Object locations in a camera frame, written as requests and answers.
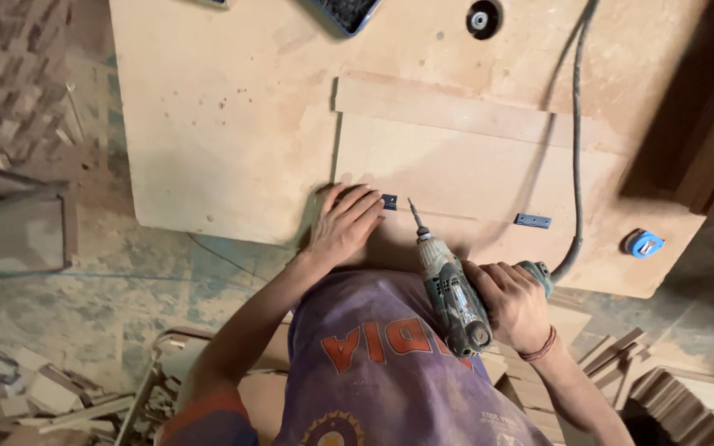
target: right hand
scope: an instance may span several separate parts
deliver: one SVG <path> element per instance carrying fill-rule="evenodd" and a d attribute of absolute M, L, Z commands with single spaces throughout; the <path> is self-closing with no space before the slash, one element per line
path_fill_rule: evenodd
<path fill-rule="evenodd" d="M 544 286 L 519 265 L 462 260 L 462 267 L 490 310 L 495 339 L 518 353 L 541 350 L 550 337 Z"/>

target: tape measure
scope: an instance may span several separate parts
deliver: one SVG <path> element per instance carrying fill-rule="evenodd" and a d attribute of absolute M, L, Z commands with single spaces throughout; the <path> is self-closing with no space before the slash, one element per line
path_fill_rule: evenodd
<path fill-rule="evenodd" d="M 624 239 L 624 250 L 633 257 L 645 259 L 651 257 L 666 244 L 662 238 L 645 229 L 636 229 Z"/>

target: wrist thread bracelet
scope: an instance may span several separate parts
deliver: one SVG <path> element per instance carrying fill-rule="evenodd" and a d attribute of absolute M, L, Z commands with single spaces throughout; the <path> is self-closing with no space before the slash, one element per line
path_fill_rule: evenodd
<path fill-rule="evenodd" d="M 550 337 L 547 339 L 547 342 L 544 343 L 544 347 L 541 348 L 539 351 L 535 351 L 533 353 L 520 353 L 520 359 L 525 361 L 526 363 L 532 363 L 534 361 L 541 360 L 553 347 L 553 344 L 555 344 L 555 338 L 558 337 L 558 332 L 555 331 L 555 327 L 550 325 Z"/>

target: concrete floor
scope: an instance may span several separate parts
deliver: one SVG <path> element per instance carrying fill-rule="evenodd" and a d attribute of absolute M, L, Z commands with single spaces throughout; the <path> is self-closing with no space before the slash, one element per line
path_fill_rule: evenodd
<path fill-rule="evenodd" d="M 0 279 L 0 347 L 37 351 L 109 390 L 133 389 L 159 333 L 216 330 L 293 256 L 275 246 L 144 228 L 133 215 L 117 58 L 105 0 L 77 0 L 67 64 L 85 144 L 22 171 L 73 181 L 79 254 L 59 274 Z M 572 346 L 639 326 L 653 351 L 714 370 L 714 225 L 651 299 L 561 289 L 593 315 Z"/>

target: cordless drill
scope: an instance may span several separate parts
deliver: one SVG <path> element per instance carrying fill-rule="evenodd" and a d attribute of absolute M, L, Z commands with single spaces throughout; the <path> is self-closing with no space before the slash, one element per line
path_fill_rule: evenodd
<path fill-rule="evenodd" d="M 439 319 L 437 334 L 457 358 L 475 356 L 492 345 L 486 304 L 467 281 L 459 259 L 444 241 L 423 226 L 411 199 L 409 206 L 417 223 L 417 258 L 423 269 L 426 293 Z M 541 282 L 549 297 L 553 285 L 544 262 L 524 260 L 518 265 Z"/>

